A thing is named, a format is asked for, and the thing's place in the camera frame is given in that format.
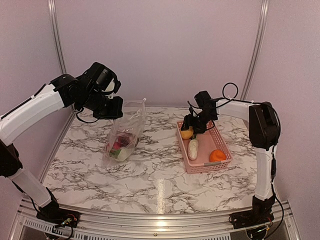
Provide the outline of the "pink perforated plastic basket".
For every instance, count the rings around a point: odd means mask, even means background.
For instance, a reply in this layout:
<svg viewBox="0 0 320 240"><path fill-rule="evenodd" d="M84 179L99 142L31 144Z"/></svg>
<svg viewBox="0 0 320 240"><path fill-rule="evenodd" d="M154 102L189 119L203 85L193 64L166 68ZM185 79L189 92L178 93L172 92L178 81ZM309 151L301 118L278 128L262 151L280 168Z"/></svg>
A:
<svg viewBox="0 0 320 240"><path fill-rule="evenodd" d="M188 156L189 139L183 139L180 133L180 128L183 121L176 122L176 136L182 152L183 163L188 174L207 173L225 169L232 161L233 156L230 153L224 138L219 130L213 126L212 122L207 124L209 129L203 134L197 135L198 151L197 158L191 160ZM210 155L214 150L220 150L226 155L225 160L210 161Z"/></svg>

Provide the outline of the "yellow lemon toy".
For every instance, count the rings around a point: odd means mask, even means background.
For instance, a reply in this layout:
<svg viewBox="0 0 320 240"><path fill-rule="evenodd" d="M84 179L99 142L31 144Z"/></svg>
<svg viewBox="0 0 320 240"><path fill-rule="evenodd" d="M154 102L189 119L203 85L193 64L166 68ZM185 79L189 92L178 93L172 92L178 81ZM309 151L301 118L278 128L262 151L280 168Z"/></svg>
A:
<svg viewBox="0 0 320 240"><path fill-rule="evenodd" d="M187 130L180 130L180 135L183 140L189 140L194 135L193 127L190 126Z"/></svg>

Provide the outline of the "clear zip top bag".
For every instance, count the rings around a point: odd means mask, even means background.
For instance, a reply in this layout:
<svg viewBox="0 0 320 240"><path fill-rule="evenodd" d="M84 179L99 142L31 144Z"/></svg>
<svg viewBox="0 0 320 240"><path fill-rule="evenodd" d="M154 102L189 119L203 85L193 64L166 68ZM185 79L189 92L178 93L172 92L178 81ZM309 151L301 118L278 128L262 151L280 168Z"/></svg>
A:
<svg viewBox="0 0 320 240"><path fill-rule="evenodd" d="M134 153L140 138L142 137L147 121L146 100L146 98L143 98L142 100L127 100L123 103L123 117L113 121L113 125L107 135L107 142L103 155L104 165L107 167L113 167L124 163ZM122 135L134 135L135 140L132 144L121 147L132 149L132 154L125 161L120 162L109 157L109 153L113 150L113 144L115 142L119 143L119 136Z"/></svg>

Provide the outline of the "orange tangerine toy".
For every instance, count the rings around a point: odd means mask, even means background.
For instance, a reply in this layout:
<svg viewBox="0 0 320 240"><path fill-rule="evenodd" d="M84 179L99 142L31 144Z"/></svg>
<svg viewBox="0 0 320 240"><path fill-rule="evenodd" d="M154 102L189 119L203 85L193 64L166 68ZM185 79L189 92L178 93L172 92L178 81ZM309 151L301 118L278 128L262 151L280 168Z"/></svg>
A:
<svg viewBox="0 0 320 240"><path fill-rule="evenodd" d="M209 161L211 163L213 162L220 162L220 161L224 161L227 159L227 156L226 154L219 150L219 149L215 149L213 150L211 153L210 153L210 156L209 156Z"/></svg>

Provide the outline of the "dark maroon eggplant toy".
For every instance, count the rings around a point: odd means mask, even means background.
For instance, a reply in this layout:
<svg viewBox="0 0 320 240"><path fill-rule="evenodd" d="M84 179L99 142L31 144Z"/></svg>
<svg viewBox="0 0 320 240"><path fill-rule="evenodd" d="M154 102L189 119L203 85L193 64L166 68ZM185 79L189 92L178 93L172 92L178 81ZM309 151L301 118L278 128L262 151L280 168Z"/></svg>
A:
<svg viewBox="0 0 320 240"><path fill-rule="evenodd" d="M118 137L118 141L120 143L121 147L126 147L130 144L132 144L135 140L135 136L132 134L124 134L124 135L120 135Z"/></svg>

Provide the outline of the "dark red fuzzy fruit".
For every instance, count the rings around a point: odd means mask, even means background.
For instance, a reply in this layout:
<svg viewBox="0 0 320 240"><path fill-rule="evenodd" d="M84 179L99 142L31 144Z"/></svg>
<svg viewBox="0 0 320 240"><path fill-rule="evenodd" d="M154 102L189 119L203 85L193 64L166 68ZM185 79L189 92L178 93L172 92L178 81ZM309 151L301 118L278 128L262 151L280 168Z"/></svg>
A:
<svg viewBox="0 0 320 240"><path fill-rule="evenodd" d="M112 149L113 150L118 150L121 148L121 144L119 142L115 142L112 146Z"/></svg>

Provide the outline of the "white radish with leaves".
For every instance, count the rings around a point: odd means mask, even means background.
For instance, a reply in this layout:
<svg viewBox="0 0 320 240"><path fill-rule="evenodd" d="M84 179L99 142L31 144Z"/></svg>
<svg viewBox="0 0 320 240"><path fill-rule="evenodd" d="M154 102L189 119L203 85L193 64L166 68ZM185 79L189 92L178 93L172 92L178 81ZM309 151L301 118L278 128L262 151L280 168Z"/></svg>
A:
<svg viewBox="0 0 320 240"><path fill-rule="evenodd" d="M132 154L132 152L133 150L131 148L112 149L109 152L109 157L117 162L123 162Z"/></svg>

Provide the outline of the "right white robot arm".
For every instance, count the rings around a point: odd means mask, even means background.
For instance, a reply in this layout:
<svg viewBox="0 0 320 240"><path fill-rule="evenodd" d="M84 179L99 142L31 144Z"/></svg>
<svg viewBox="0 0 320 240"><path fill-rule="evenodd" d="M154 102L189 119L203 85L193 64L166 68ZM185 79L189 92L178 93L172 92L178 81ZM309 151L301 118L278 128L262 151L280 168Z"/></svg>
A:
<svg viewBox="0 0 320 240"><path fill-rule="evenodd" d="M201 102L196 113L191 106L183 119L181 130L190 127L195 134L203 134L207 123L218 119L219 115L239 118L249 124L249 140L256 153L257 179L254 201L266 202L273 198L273 179L276 175L274 161L277 144L281 135L279 116L268 101L254 102L226 98L211 98Z"/></svg>

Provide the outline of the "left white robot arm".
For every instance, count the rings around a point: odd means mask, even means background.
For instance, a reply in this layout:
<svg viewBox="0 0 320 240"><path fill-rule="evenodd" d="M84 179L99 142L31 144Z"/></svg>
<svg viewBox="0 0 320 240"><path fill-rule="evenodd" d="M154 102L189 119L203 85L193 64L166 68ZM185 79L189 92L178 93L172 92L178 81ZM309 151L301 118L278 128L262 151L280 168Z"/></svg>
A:
<svg viewBox="0 0 320 240"><path fill-rule="evenodd" d="M120 86L115 73L63 74L0 117L0 175L27 194L53 223L63 219L63 211L53 194L23 167L14 141L40 120L71 105L78 111L91 110L97 120L121 118L123 99L115 96Z"/></svg>

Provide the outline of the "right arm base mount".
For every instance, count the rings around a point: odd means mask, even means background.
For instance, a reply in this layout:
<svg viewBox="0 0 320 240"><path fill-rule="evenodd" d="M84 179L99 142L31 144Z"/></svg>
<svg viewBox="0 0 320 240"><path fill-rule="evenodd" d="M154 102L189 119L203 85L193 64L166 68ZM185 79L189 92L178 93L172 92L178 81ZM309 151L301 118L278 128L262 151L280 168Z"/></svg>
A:
<svg viewBox="0 0 320 240"><path fill-rule="evenodd" d="M253 196L252 209L234 212L229 216L229 222L234 229L241 229L268 223L274 220L272 206L275 203L274 198L260 200Z"/></svg>

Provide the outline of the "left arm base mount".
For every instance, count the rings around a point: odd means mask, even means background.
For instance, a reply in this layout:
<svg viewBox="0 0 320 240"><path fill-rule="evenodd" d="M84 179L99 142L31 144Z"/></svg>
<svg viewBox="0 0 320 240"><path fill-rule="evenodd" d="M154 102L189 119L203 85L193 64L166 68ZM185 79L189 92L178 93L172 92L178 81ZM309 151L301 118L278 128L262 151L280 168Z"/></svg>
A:
<svg viewBox="0 0 320 240"><path fill-rule="evenodd" d="M38 207L36 217L40 220L55 224L56 228L76 228L79 222L80 213L78 211L61 208L57 200L53 198L46 206Z"/></svg>

